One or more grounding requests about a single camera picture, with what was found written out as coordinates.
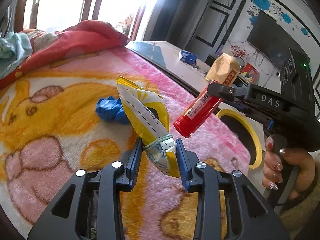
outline blue crumpled wrapper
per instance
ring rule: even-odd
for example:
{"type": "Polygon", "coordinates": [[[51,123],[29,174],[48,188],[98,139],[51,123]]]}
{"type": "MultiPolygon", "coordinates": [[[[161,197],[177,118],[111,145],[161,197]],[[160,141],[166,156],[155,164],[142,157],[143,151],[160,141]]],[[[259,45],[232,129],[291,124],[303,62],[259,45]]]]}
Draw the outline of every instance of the blue crumpled wrapper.
{"type": "Polygon", "coordinates": [[[115,121],[120,124],[129,124],[130,121],[126,116],[120,98],[115,99],[113,96],[100,98],[96,106],[97,115],[105,121],[115,121]]]}

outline red cylindrical container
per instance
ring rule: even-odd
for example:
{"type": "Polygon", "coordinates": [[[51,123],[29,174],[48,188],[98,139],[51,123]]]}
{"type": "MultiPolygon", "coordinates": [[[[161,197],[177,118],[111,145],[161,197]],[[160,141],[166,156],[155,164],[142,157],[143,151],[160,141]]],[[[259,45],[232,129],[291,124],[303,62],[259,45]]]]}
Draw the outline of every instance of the red cylindrical container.
{"type": "Polygon", "coordinates": [[[176,130],[185,138],[189,138],[191,133],[194,133],[222,102],[221,98],[209,95],[207,88],[208,86],[173,123],[176,130]]]}

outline silver screw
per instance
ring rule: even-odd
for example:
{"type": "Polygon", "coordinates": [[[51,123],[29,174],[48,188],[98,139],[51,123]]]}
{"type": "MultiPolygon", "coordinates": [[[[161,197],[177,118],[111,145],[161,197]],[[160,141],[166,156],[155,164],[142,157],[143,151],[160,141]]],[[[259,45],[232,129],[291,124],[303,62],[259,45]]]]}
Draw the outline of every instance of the silver screw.
{"type": "Polygon", "coordinates": [[[112,167],[114,168],[120,168],[122,166],[122,162],[116,161],[112,163],[112,167]]]}
{"type": "Polygon", "coordinates": [[[204,169],[207,165],[205,165],[205,163],[197,163],[197,167],[199,169],[204,169]]]}
{"type": "Polygon", "coordinates": [[[233,176],[235,176],[235,177],[241,177],[242,172],[241,172],[241,171],[238,171],[238,170],[235,170],[235,171],[232,172],[232,174],[233,174],[233,176]]]}
{"type": "Polygon", "coordinates": [[[78,170],[78,171],[76,171],[76,175],[78,176],[78,177],[81,177],[81,176],[83,176],[85,174],[85,171],[84,170],[78,170]]]}

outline blanket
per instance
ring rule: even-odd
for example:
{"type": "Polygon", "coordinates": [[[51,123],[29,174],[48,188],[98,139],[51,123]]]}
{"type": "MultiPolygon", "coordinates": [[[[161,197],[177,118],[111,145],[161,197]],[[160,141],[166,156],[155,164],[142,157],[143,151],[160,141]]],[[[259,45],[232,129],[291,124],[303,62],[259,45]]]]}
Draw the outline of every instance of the blanket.
{"type": "MultiPolygon", "coordinates": [[[[194,98],[126,48],[56,61],[0,91],[1,205],[25,238],[73,172],[102,169],[133,147],[137,135],[131,125],[105,122],[95,114],[100,97],[119,97],[119,75],[163,96],[170,132],[175,139],[181,137],[172,124],[194,98]]],[[[248,151],[215,116],[182,141],[217,170],[247,174],[248,151]]],[[[121,195],[121,206],[132,240],[193,238],[197,193],[187,194],[179,178],[163,175],[145,154],[137,185],[121,195]]]]}

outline television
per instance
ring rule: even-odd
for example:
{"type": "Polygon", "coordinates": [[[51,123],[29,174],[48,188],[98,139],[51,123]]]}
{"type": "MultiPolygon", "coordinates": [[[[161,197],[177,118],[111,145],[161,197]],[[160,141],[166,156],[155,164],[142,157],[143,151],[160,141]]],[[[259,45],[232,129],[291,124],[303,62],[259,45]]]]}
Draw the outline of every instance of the television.
{"type": "Polygon", "coordinates": [[[302,53],[309,63],[310,58],[300,45],[290,36],[275,19],[260,11],[247,41],[261,51],[280,70],[284,67],[288,54],[288,47],[302,53]]]}

